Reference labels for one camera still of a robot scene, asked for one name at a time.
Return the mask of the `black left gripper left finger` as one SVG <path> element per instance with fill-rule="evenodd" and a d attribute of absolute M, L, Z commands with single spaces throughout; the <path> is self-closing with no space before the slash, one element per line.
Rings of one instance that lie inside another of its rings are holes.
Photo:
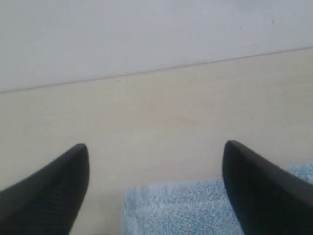
<path fill-rule="evenodd" d="M 89 185 L 87 146 L 77 144 L 0 192 L 2 235 L 68 235 Z"/>

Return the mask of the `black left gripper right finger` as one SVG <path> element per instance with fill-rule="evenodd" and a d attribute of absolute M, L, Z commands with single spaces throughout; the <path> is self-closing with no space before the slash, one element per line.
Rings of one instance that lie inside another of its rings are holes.
<path fill-rule="evenodd" d="M 222 162 L 227 196 L 245 235 L 311 235 L 313 186 L 238 141 Z"/>

